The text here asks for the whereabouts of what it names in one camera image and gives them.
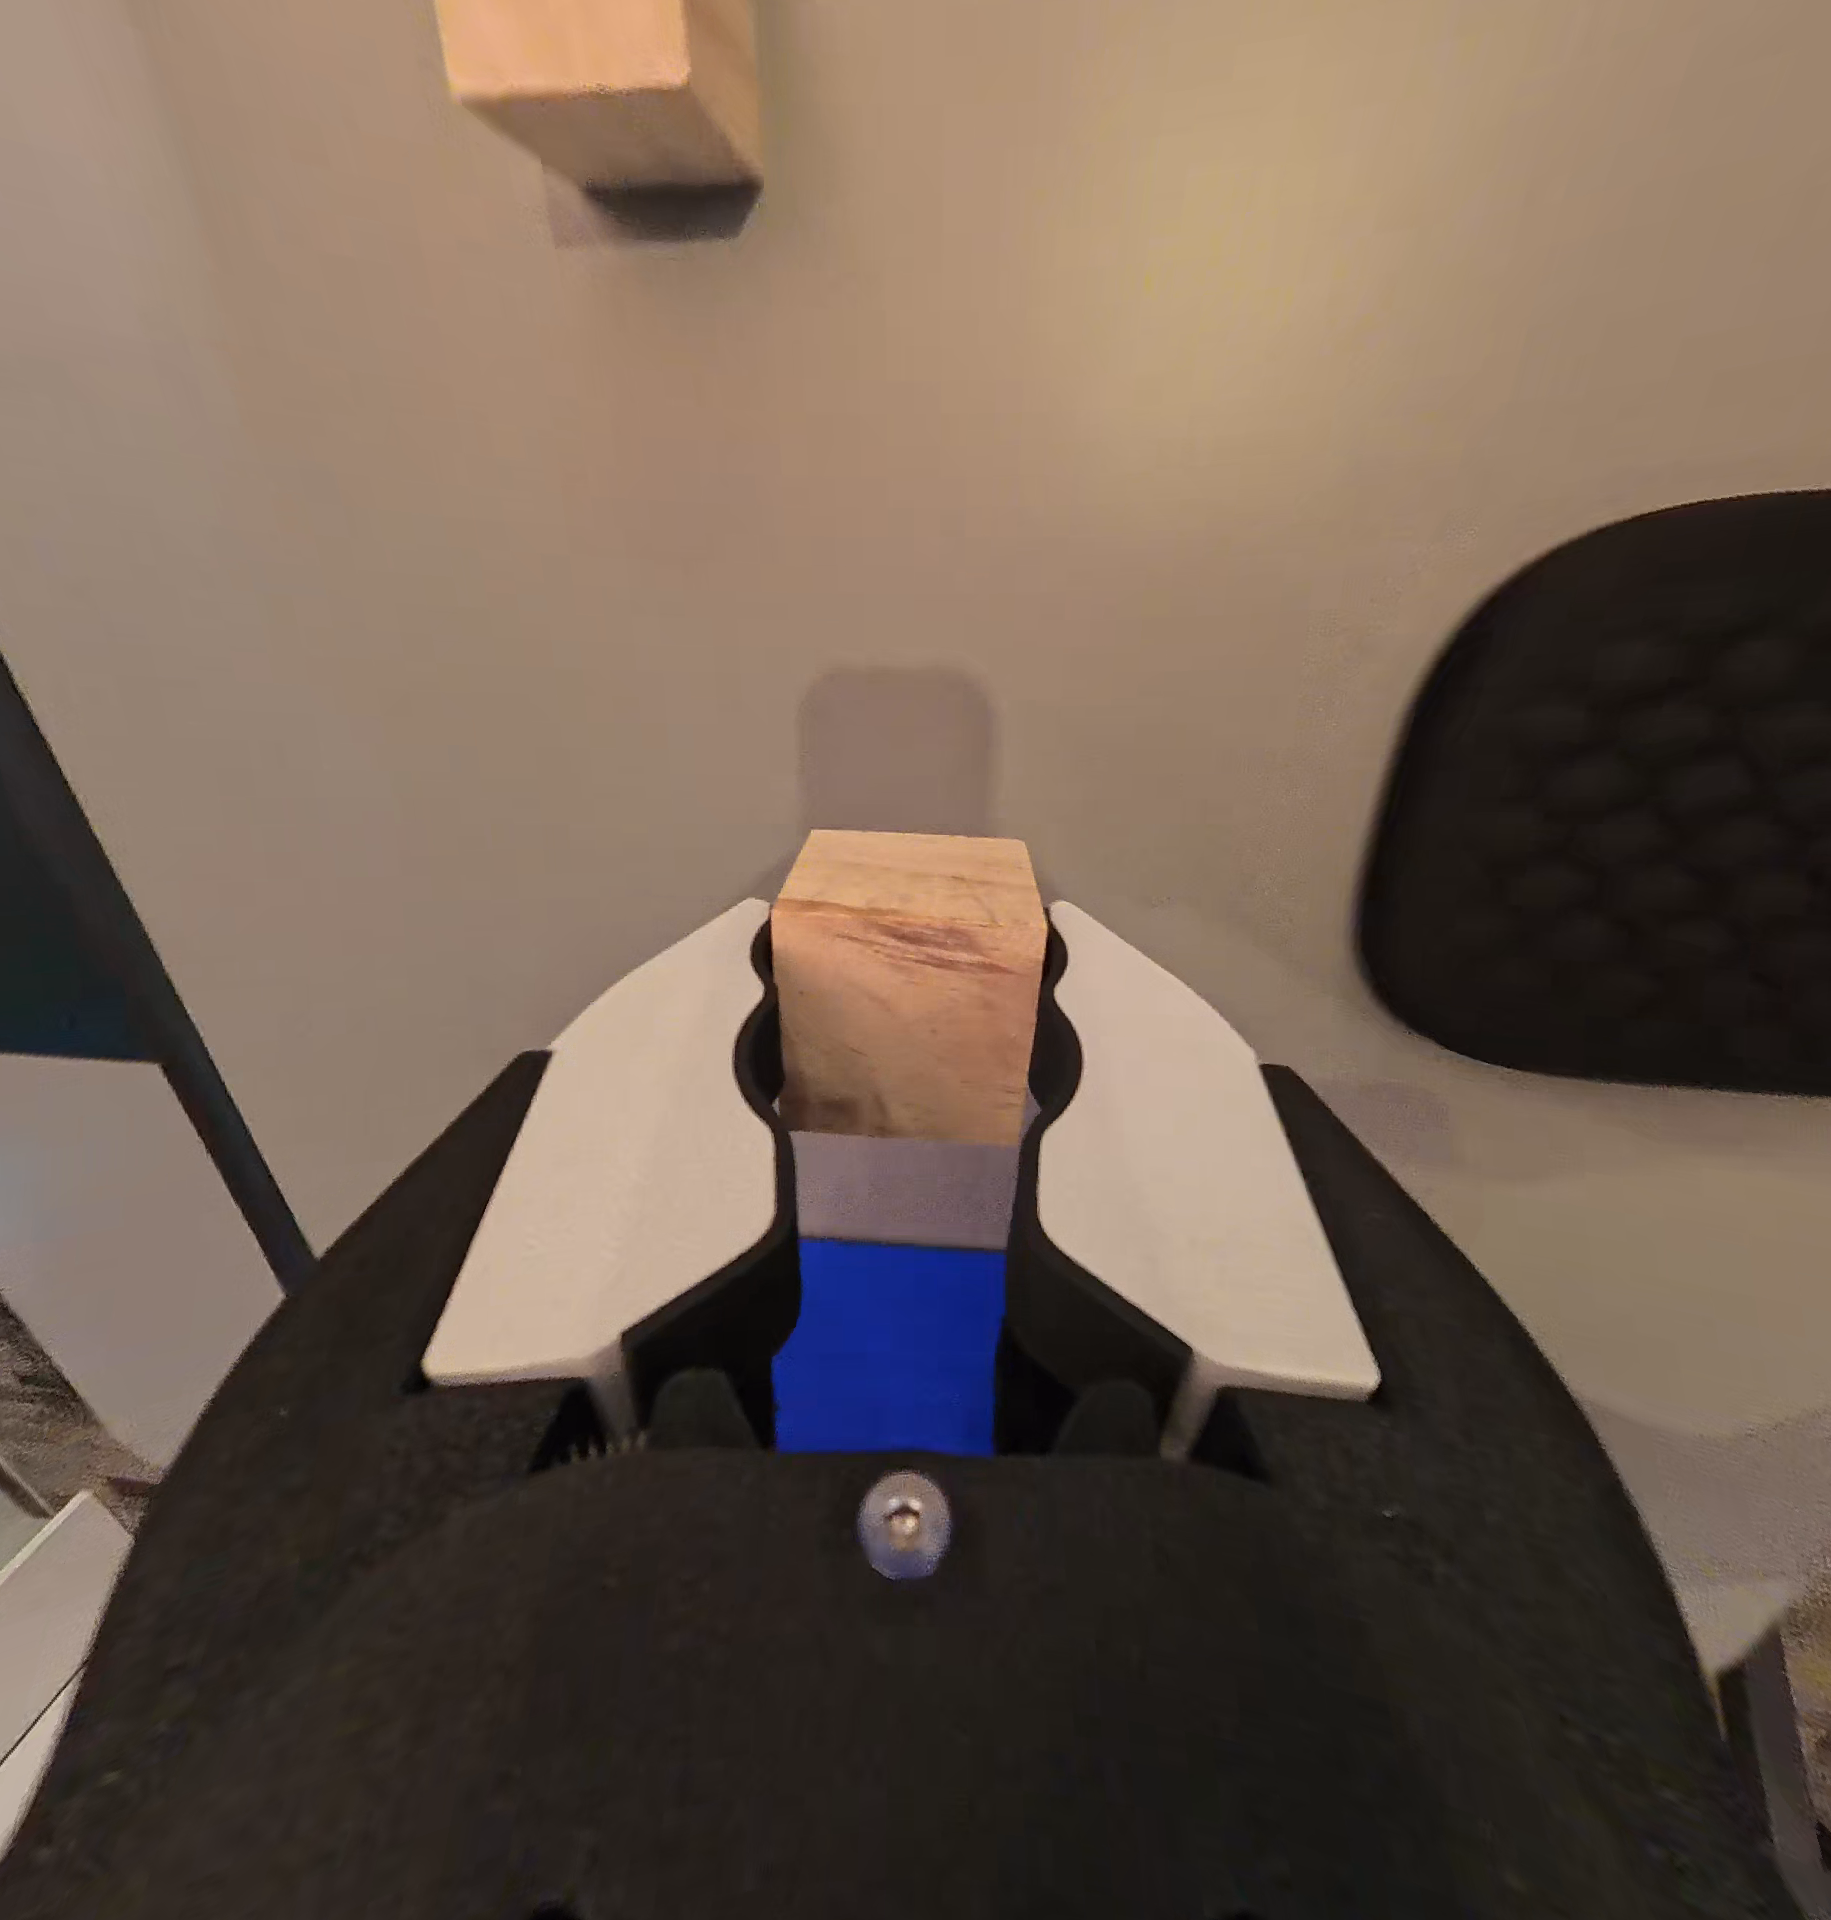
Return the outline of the wooden cube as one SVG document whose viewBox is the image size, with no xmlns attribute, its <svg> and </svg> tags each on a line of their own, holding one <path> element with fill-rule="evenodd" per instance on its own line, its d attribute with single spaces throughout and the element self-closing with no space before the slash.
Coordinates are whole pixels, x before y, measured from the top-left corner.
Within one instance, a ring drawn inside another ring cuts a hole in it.
<svg viewBox="0 0 1831 1920">
<path fill-rule="evenodd" d="M 1017 1145 L 1045 963 L 1022 840 L 813 829 L 770 936 L 790 1131 Z"/>
<path fill-rule="evenodd" d="M 449 96 L 594 191 L 763 179 L 751 3 L 437 3 Z"/>
</svg>

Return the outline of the blue plastic bin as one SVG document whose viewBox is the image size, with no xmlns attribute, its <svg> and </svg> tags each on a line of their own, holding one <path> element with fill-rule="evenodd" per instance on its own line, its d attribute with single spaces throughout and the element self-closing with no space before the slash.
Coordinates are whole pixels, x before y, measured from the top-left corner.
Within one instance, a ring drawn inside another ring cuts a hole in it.
<svg viewBox="0 0 1831 1920">
<path fill-rule="evenodd" d="M 799 1271 L 773 1356 L 781 1453 L 994 1453 L 999 1251 L 805 1239 Z"/>
</svg>

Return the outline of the dark inset table panel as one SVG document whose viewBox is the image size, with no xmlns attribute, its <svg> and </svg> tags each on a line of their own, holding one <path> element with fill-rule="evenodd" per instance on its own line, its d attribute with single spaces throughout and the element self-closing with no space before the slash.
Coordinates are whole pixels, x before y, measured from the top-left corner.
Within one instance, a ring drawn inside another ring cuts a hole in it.
<svg viewBox="0 0 1831 1920">
<path fill-rule="evenodd" d="M 157 1070 L 276 1283 L 308 1277 L 298 1215 L 1 651 L 0 1054 Z"/>
</svg>

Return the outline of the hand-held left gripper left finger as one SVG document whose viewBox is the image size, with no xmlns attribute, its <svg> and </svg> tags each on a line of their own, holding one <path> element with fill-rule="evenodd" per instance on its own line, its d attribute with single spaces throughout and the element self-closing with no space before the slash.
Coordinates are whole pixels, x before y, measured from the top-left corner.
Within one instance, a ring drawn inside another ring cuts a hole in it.
<svg viewBox="0 0 1831 1920">
<path fill-rule="evenodd" d="M 720 1371 L 773 1435 L 799 1237 L 770 910 L 736 903 L 555 1035 L 421 1349 L 430 1387 L 578 1383 L 622 1437 L 666 1379 Z"/>
</svg>

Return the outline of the black padded wrist rest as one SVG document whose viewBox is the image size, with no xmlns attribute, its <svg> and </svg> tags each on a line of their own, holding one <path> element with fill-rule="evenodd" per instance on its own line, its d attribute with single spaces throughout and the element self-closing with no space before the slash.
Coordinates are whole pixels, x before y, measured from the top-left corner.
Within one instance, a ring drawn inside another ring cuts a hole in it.
<svg viewBox="0 0 1831 1920">
<path fill-rule="evenodd" d="M 1831 490 L 1623 519 L 1479 603 L 1403 720 L 1355 938 L 1475 1063 L 1831 1097 Z"/>
</svg>

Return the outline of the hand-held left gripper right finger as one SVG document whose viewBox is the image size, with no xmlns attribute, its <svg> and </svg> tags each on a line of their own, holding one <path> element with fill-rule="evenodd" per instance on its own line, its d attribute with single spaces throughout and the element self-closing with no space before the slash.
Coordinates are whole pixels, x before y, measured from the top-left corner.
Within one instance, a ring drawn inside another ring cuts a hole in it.
<svg viewBox="0 0 1831 1920">
<path fill-rule="evenodd" d="M 1130 1387 L 1183 1460 L 1224 1395 L 1382 1387 L 1265 1067 L 1202 997 L 1054 903 L 1005 1250 L 1005 1453 Z"/>
</svg>

